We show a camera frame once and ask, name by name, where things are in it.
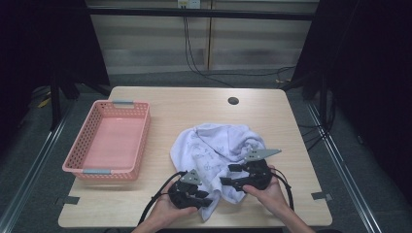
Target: table top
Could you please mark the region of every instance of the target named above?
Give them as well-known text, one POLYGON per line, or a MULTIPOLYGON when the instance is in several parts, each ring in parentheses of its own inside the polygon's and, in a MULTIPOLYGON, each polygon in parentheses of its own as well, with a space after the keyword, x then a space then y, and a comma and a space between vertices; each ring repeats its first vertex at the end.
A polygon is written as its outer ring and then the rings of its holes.
MULTIPOLYGON (((151 125, 138 179, 135 182, 92 182, 75 179, 69 196, 77 205, 65 205, 62 227, 134 227, 146 205, 164 182, 176 173, 170 158, 178 135, 202 123, 246 124, 268 149, 282 152, 266 158, 282 171, 292 186, 296 213, 308 224, 330 225, 332 218, 284 91, 278 89, 118 86, 112 100, 140 100, 151 105, 151 125), (230 97, 239 100, 228 103, 230 97)), ((283 226, 250 195, 233 205, 221 199, 212 216, 203 221, 192 215, 171 228, 252 228, 283 226)))

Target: person's left hand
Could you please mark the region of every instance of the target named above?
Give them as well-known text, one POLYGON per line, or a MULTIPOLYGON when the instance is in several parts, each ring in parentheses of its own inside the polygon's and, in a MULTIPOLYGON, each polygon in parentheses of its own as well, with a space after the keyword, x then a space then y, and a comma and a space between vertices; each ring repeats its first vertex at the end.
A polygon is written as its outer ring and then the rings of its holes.
MULTIPOLYGON (((173 184, 170 182, 163 190, 166 193, 169 187, 173 184)), ((149 233, 156 232, 170 225, 176 219, 182 216, 189 216, 197 212, 197 208, 188 207, 178 209, 173 205, 168 194, 161 195, 149 214, 148 218, 144 220, 133 232, 134 233, 149 233)))

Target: gray carpet floor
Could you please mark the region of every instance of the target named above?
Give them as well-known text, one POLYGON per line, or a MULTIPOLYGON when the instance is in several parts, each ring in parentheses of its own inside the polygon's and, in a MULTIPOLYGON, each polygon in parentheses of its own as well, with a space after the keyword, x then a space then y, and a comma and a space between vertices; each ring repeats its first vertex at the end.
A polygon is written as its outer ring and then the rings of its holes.
MULTIPOLYGON (((112 87, 117 85, 149 85, 149 86, 210 86, 238 88, 278 88, 291 76, 291 71, 279 75, 243 76, 276 73, 273 70, 263 71, 221 71, 220 75, 202 77, 193 72, 154 73, 142 75, 112 76, 112 87)), ((57 220, 62 207, 55 205, 58 197, 68 194, 74 177, 62 172, 61 165, 82 126, 92 103, 97 99, 107 99, 94 90, 79 85, 81 95, 77 100, 61 98, 62 110, 73 104, 73 110, 68 112, 66 124, 59 139, 51 150, 39 178, 35 181, 12 232, 103 232, 105 229, 63 229, 57 220)), ((27 171, 42 149, 43 143, 50 134, 52 123, 51 105, 37 108, 42 95, 34 96, 30 111, 10 144, 2 151, 3 160, 0 164, 0 214, 4 214, 10 202, 18 192, 19 186, 25 179, 27 171)), ((299 125, 314 125, 309 114, 308 104, 318 103, 314 100, 303 100, 301 88, 289 90, 287 96, 292 106, 293 114, 299 125)), ((300 127, 307 148, 320 137, 318 130, 300 127)), ((380 169, 373 158, 373 153, 367 144, 360 144, 358 134, 351 123, 339 111, 337 106, 336 118, 331 128, 331 136, 339 148, 360 192, 370 206, 382 232, 411 232, 412 209, 404 200, 394 183, 380 169)), ((333 164, 329 152, 321 140, 309 150, 309 156, 317 173, 324 193, 331 195, 328 206, 333 217, 329 227, 342 232, 367 232, 366 227, 342 179, 333 164)), ((119 229, 119 232, 130 232, 131 229, 119 229)), ((196 232, 276 232, 275 229, 237 229, 218 230, 208 229, 196 232)), ((162 232, 193 232, 191 230, 163 230, 162 232)))

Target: crumpled cloth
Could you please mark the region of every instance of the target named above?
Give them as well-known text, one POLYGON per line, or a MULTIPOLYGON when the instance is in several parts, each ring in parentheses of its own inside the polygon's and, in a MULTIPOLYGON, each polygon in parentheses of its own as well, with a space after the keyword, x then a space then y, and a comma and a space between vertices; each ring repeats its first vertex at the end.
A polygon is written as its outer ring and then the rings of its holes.
POLYGON ((195 169, 202 180, 199 190, 209 192, 213 200, 208 208, 199 210, 203 220, 209 219, 220 198, 237 204, 245 193, 232 186, 222 185, 220 177, 238 179, 247 172, 230 172, 229 164, 242 164, 252 149, 265 149, 261 137, 244 124, 204 123, 183 131, 173 145, 170 155, 177 171, 195 169))

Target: person's right hand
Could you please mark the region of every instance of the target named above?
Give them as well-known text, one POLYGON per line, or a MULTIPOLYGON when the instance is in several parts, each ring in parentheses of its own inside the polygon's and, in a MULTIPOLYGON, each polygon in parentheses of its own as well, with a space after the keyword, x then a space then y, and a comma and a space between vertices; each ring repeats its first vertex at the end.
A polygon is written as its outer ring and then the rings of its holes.
POLYGON ((279 181, 275 177, 272 177, 269 186, 265 190, 259 190, 251 185, 244 185, 243 190, 255 196, 258 201, 275 216, 278 216, 285 208, 289 207, 279 185, 279 181))

